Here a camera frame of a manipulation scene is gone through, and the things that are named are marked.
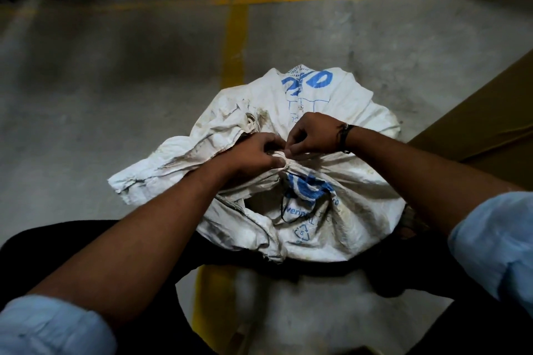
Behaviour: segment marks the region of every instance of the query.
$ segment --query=light blue shirt sleeve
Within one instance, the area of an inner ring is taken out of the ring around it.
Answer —
[[[533,317],[533,192],[485,201],[457,224],[448,246],[494,298],[512,298]]]
[[[0,313],[0,355],[111,355],[116,349],[98,313],[56,298],[22,296]]]

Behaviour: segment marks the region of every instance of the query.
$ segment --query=white plastic bag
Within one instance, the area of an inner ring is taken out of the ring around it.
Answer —
[[[308,111],[397,137],[396,117],[373,103],[372,95],[339,68],[317,72],[299,65],[286,74],[270,69],[248,85],[220,91],[190,136],[167,139],[109,183],[126,203],[142,205],[243,133],[274,132],[286,139]],[[283,169],[221,191],[197,231],[226,249],[257,250],[274,261],[345,261],[387,236],[404,205],[353,154],[315,155],[288,159]]]

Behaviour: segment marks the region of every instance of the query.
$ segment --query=forearm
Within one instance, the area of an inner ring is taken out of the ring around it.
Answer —
[[[113,327],[153,299],[218,190],[231,176],[221,156],[137,208],[33,288],[102,315]]]
[[[488,198],[522,190],[488,173],[364,128],[352,129],[346,146],[390,183],[425,221],[445,234]]]

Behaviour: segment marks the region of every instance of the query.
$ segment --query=concrete floor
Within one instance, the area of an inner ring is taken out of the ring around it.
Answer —
[[[231,7],[24,0],[12,13],[4,5],[0,244],[40,225],[122,217],[130,209],[106,179],[169,136],[189,133],[227,75]],[[533,47],[532,13],[531,0],[253,4],[244,77],[299,63],[354,72],[396,113],[407,141]],[[178,285],[188,316],[194,279]],[[242,320],[261,325],[252,353],[369,344],[402,354],[449,304],[417,291],[379,298],[357,271],[298,284],[242,271],[237,294]],[[261,311],[253,305],[258,294]]]

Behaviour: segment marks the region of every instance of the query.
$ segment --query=black bracelet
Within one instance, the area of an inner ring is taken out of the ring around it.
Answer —
[[[346,138],[348,137],[348,132],[350,132],[355,125],[343,124],[341,127],[342,128],[338,132],[338,150],[343,153],[350,153],[350,150],[346,149]]]

